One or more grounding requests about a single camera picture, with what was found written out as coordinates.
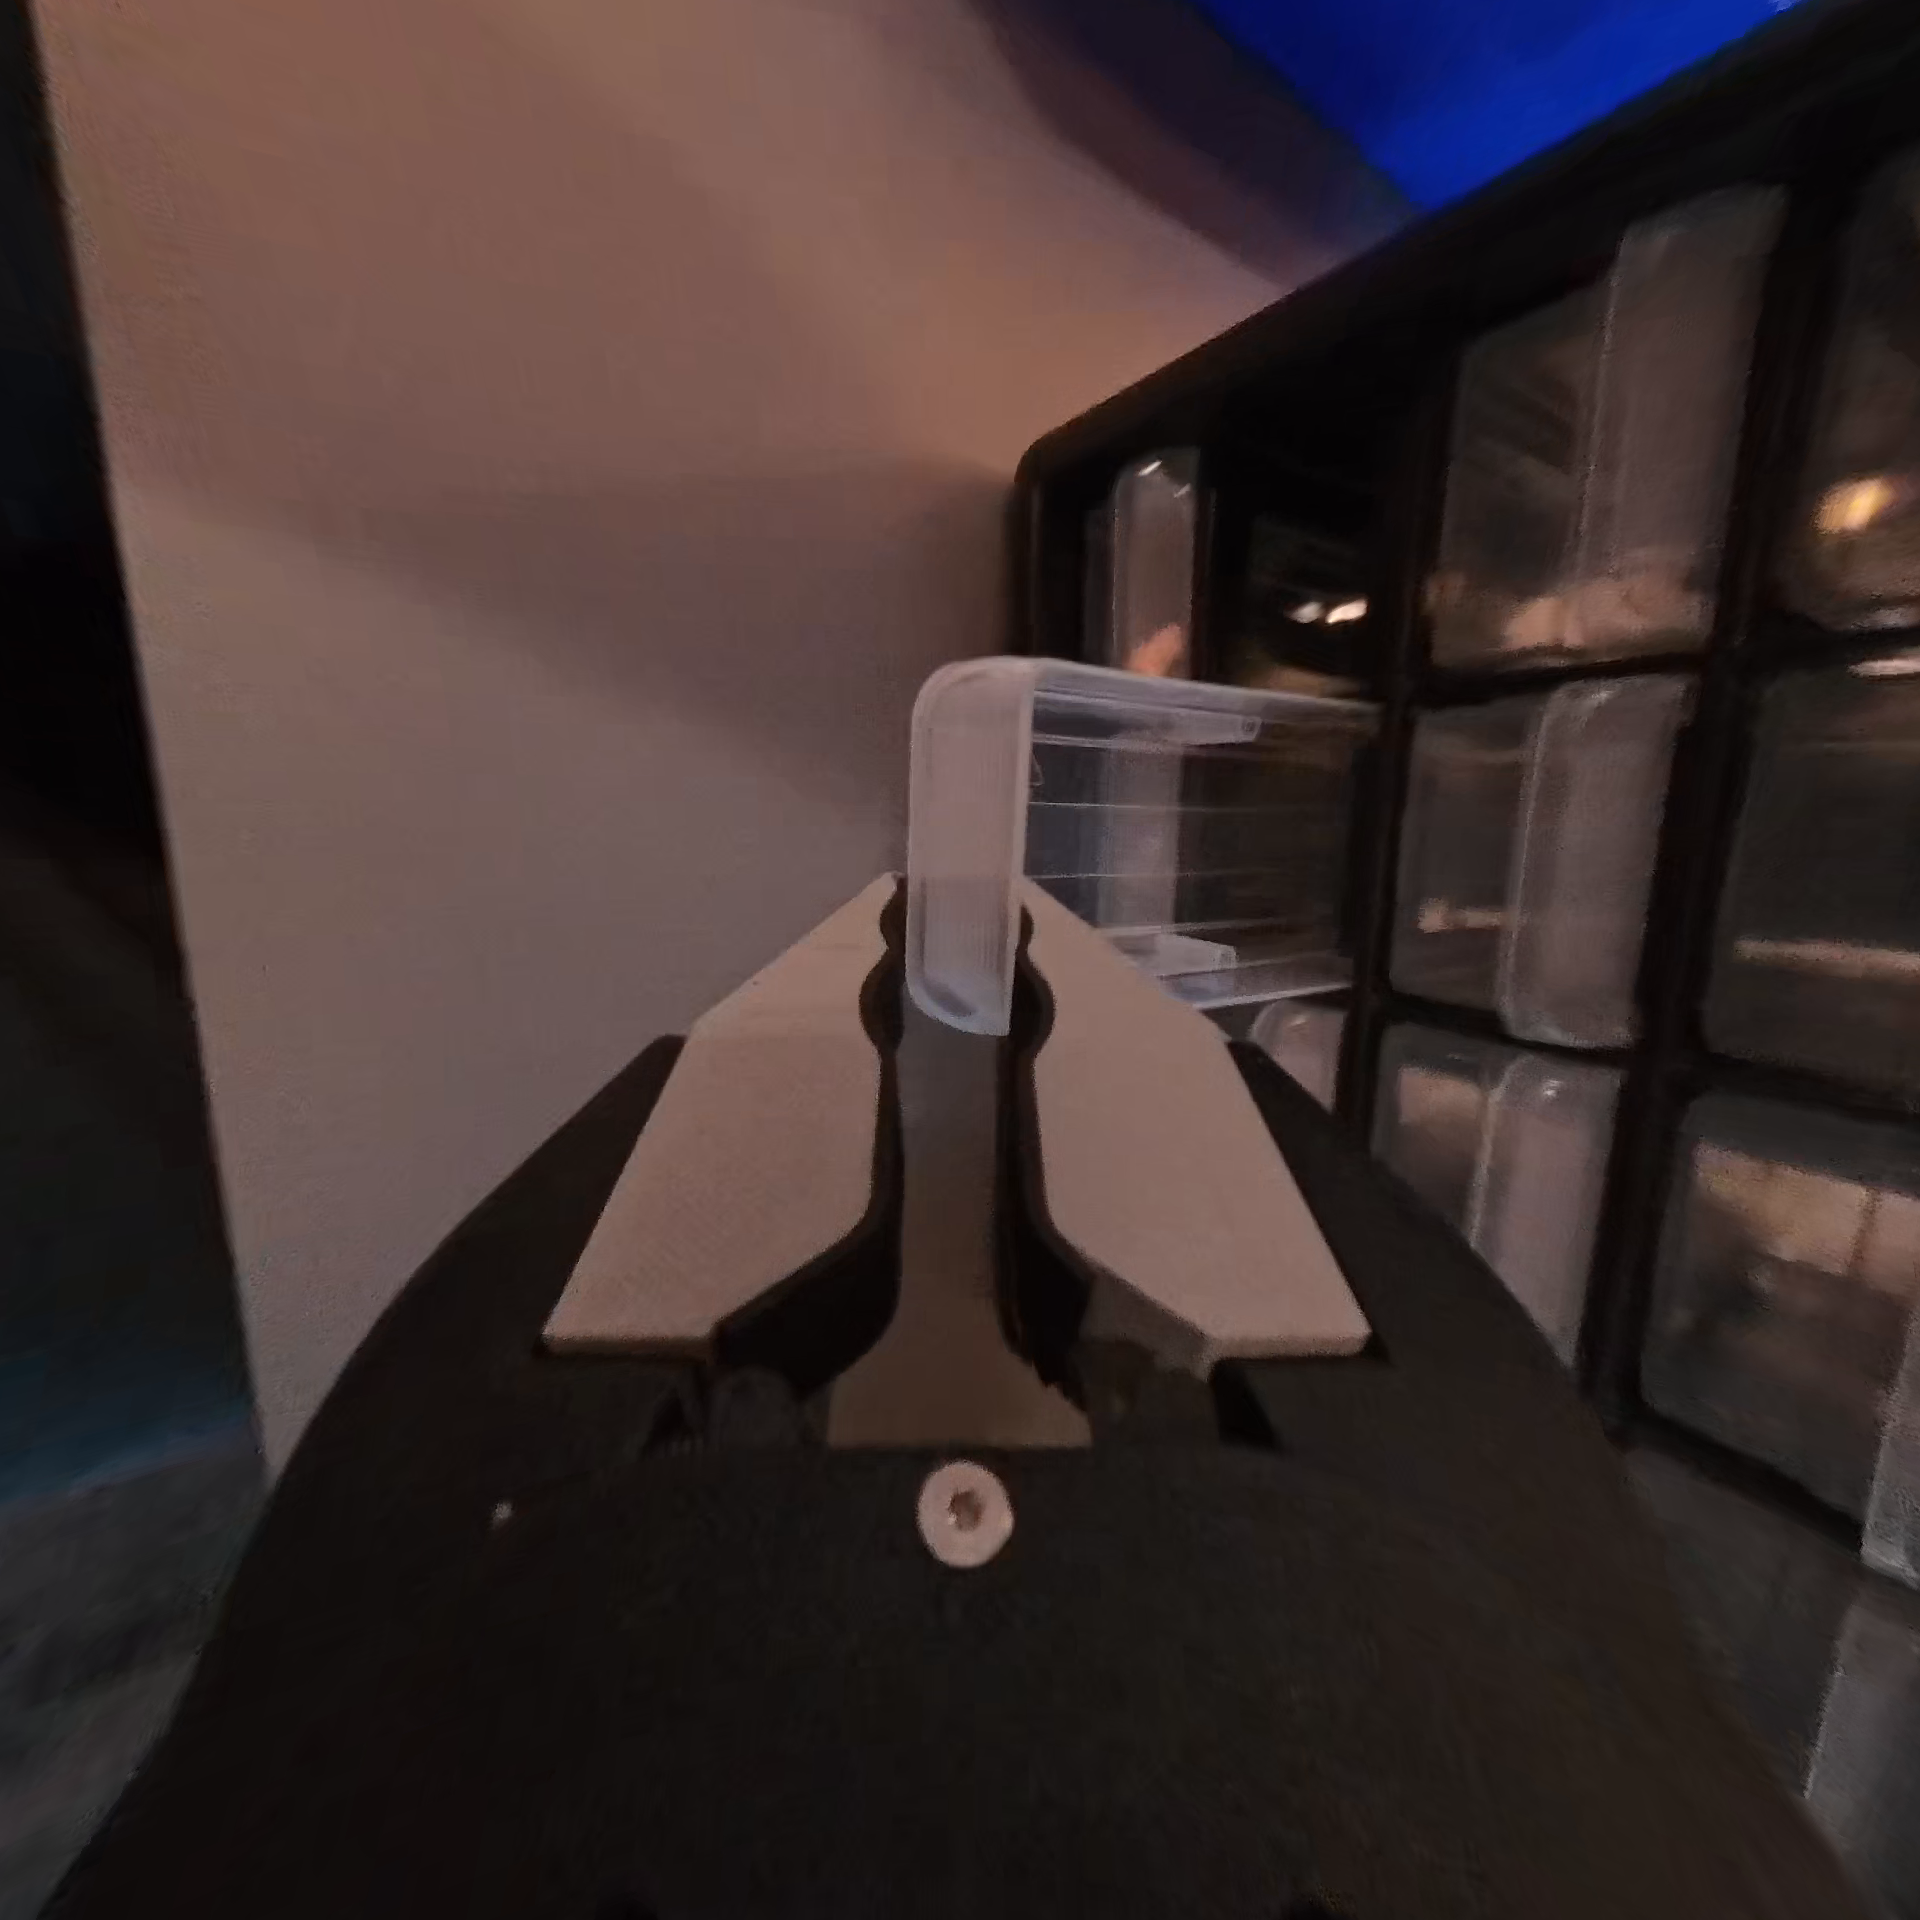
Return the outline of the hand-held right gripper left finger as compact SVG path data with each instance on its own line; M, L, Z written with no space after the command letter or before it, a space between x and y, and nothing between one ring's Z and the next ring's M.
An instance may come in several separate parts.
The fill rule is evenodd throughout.
M782 1292L893 1199L901 872L710 1007L543 1311L557 1357L752 1357Z

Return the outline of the blue plastic box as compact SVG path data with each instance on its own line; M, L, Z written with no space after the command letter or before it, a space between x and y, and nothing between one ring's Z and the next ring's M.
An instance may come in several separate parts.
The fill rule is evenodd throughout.
M1077 150L1253 249L1391 237L1741 56L1920 26L1913 0L974 0Z

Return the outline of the clear plastic drawer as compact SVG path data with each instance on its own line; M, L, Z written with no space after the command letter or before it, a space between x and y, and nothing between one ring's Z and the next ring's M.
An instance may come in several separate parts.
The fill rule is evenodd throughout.
M909 996L1007 1036L1042 901L1194 1015L1349 989L1374 738L1366 696L937 663L909 714Z

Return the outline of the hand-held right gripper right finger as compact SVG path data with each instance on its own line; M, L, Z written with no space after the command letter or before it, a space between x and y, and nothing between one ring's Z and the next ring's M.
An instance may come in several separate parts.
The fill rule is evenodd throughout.
M1228 1036L1063 901L1019 901L995 1311L1032 1365L1358 1357L1374 1331Z

